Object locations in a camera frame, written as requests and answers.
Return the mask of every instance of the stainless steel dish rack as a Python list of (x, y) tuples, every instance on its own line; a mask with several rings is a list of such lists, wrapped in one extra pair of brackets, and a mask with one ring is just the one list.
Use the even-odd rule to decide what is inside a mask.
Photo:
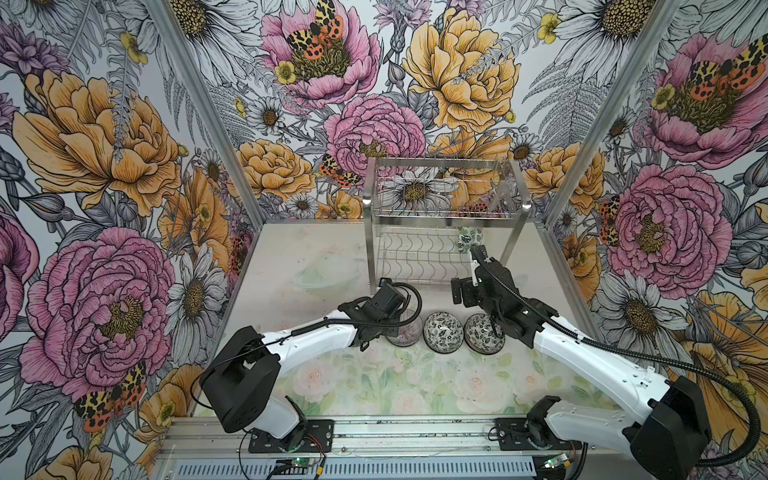
[[(466, 172), (461, 181), (468, 189), (473, 181), (490, 182), (487, 208), (417, 210), (413, 202), (400, 202), (394, 208), (385, 200), (392, 199), (392, 186), (403, 181), (403, 168), (419, 175), (434, 169), (429, 181), (437, 184), (455, 183), (452, 177)], [(497, 180), (480, 177), (478, 170), (481, 174), (496, 172), (498, 177), (490, 177)], [(460, 253), (457, 227), (483, 228), (488, 253), (506, 264), (531, 211), (531, 195), (512, 161), (378, 158), (369, 162), (362, 205), (368, 276), (374, 293), (378, 279), (384, 276), (410, 283), (449, 283), (451, 278), (469, 276), (469, 257)]]

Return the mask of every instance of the ventilation grille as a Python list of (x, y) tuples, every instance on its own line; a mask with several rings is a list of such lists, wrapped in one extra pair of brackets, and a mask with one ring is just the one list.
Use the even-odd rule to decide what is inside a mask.
[[(243, 460), (251, 480), (264, 480), (274, 468), (272, 459)], [(244, 480), (237, 460), (178, 460), (171, 480)], [(315, 468), (289, 470), (273, 478), (293, 480), (314, 478)], [(328, 458), (325, 480), (333, 478), (506, 478), (536, 476), (529, 456), (448, 457), (448, 458)]]

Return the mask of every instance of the metal post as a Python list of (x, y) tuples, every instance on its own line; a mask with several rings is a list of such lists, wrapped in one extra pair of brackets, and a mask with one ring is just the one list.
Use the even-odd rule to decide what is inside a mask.
[(240, 192), (240, 198), (251, 222), (258, 230), (261, 230), (265, 216), (251, 193), (250, 184), (245, 178), (240, 162), (235, 157), (232, 140), (224, 128), (221, 117), (219, 117), (214, 100), (205, 85), (203, 75), (196, 67), (197, 63), (187, 48), (184, 32), (181, 31), (181, 27), (176, 21), (173, 9), (165, 0), (153, 0), (144, 4), (147, 6), (165, 48), (174, 59), (174, 67), (179, 70), (176, 75), (187, 87), (190, 97), (197, 107), (197, 112), (203, 119), (214, 145), (221, 155), (227, 173), (232, 177), (237, 191)]

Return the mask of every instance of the flower bud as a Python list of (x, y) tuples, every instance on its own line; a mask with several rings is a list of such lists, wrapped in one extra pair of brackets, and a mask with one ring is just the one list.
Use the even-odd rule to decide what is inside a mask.
[(406, 71), (403, 70), (400, 65), (391, 61), (389, 63), (389, 70), (387, 71), (387, 77), (390, 84), (397, 85), (398, 88), (402, 89), (402, 79), (406, 77)]
[(64, 199), (57, 194), (35, 194), (20, 197), (35, 215), (49, 223), (74, 219), (74, 212), (64, 204)]
[(744, 172), (744, 193), (754, 195), (758, 188), (768, 187), (768, 155), (763, 155)]
[(128, 197), (122, 197), (118, 202), (118, 215), (127, 222), (133, 221), (138, 211), (139, 206)]
[(24, 168), (16, 157), (0, 148), (0, 180), (18, 182), (24, 178)]
[(746, 268), (761, 269), (768, 263), (768, 247), (756, 241), (746, 242), (736, 251), (736, 258)]

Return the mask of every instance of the moth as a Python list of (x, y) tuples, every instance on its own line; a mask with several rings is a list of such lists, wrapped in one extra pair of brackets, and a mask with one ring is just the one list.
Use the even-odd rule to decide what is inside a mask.
[(333, 0), (319, 0), (315, 6), (315, 21), (308, 30), (299, 30), (288, 35), (288, 45), (307, 60), (320, 60), (332, 41), (341, 38), (344, 21), (336, 14)]
[(697, 61), (690, 66), (689, 79), (694, 84), (690, 96), (697, 101), (707, 100), (713, 93), (722, 92), (730, 87), (744, 90), (755, 83), (766, 65), (768, 57), (768, 34), (749, 44), (736, 58), (726, 60), (722, 65), (715, 61)]
[(603, 217), (603, 226), (600, 227), (600, 241), (610, 247), (619, 244), (619, 233), (614, 222), (619, 211), (619, 196), (614, 195), (600, 206), (600, 215)]
[(323, 155), (323, 162), (317, 169), (323, 176), (329, 177), (334, 184), (341, 188), (354, 187), (360, 182), (360, 176), (353, 172), (344, 171), (336, 159), (328, 154)]
[(111, 390), (91, 392), (74, 403), (74, 411), (85, 420), (83, 430), (96, 433), (120, 416), (123, 409), (136, 406), (147, 390), (147, 365), (144, 361), (129, 370)]

